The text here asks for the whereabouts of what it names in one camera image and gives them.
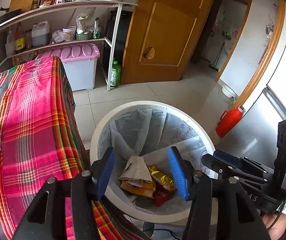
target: wooden door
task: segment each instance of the wooden door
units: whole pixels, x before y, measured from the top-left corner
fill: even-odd
[[[137,0],[122,65],[122,84],[183,76],[213,0]]]

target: trash can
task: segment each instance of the trash can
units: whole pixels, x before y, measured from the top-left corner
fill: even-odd
[[[173,223],[186,219],[191,201],[183,201],[176,192],[162,206],[153,200],[131,195],[120,188],[118,179],[131,155],[143,156],[147,165],[171,173],[167,152],[176,146],[183,159],[209,177],[218,174],[201,163],[201,157],[215,148],[204,129],[190,116],[167,104],[136,101],[110,111],[97,125],[90,149],[91,164],[103,157],[107,147],[115,150],[115,163],[105,196],[124,213],[152,223]]]

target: kettle handle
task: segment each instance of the kettle handle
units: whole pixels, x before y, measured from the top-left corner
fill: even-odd
[[[220,121],[222,121],[222,119],[224,118],[225,114],[227,114],[227,113],[228,113],[228,111],[227,111],[227,110],[224,110],[223,114],[222,114],[221,117],[220,117]]]

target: metal screw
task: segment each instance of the metal screw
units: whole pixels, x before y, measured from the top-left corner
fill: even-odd
[[[237,179],[236,179],[235,177],[230,177],[230,178],[229,178],[229,182],[230,182],[231,184],[236,184]]]
[[[56,179],[55,179],[54,177],[50,177],[50,178],[47,179],[47,183],[48,183],[48,184],[52,184],[52,183],[54,183],[55,181],[56,181]]]
[[[88,177],[89,175],[91,175],[91,172],[88,170],[82,171],[82,176],[83,177]]]
[[[193,175],[194,175],[195,177],[202,177],[202,176],[203,176],[203,172],[200,171],[200,170],[195,170],[195,171],[193,172]]]

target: wooden door frame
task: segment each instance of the wooden door frame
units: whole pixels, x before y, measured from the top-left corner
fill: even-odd
[[[275,20],[274,31],[273,31],[271,40],[260,60],[258,68],[256,69],[251,80],[249,81],[249,83],[247,84],[247,86],[245,87],[241,95],[238,97],[238,99],[234,103],[233,108],[242,106],[245,103],[245,101],[249,98],[254,88],[258,85],[259,81],[261,80],[265,70],[267,69],[272,59],[272,56],[277,48],[277,45],[279,43],[279,39],[281,36],[283,23],[284,23],[284,17],[285,17],[285,1],[279,0],[279,9],[278,9],[278,14]]]
[[[246,9],[246,11],[245,11],[245,14],[244,14],[244,17],[243,17],[243,21],[242,21],[241,26],[240,26],[240,28],[239,28],[238,35],[237,35],[237,37],[236,37],[236,39],[235,39],[235,41],[234,41],[234,43],[233,43],[233,45],[232,45],[232,48],[230,49],[230,52],[229,52],[228,56],[226,57],[226,59],[225,59],[225,61],[224,61],[223,66],[222,66],[221,69],[219,70],[219,73],[218,73],[218,75],[217,75],[217,77],[216,77],[216,82],[219,81],[219,79],[220,79],[220,77],[221,77],[221,75],[222,75],[222,73],[223,73],[225,67],[226,67],[227,64],[229,63],[229,60],[231,59],[231,56],[232,56],[232,54],[233,54],[233,52],[234,52],[234,50],[235,50],[235,47],[236,47],[237,44],[238,44],[238,41],[239,41],[239,39],[240,39],[240,36],[241,36],[242,31],[243,31],[244,26],[245,26],[245,23],[246,23],[246,21],[247,21],[247,19],[248,19],[248,15],[249,15],[250,8],[251,8],[251,4],[252,4],[252,0],[235,0],[235,1],[245,3],[245,4],[247,5],[247,9]]]

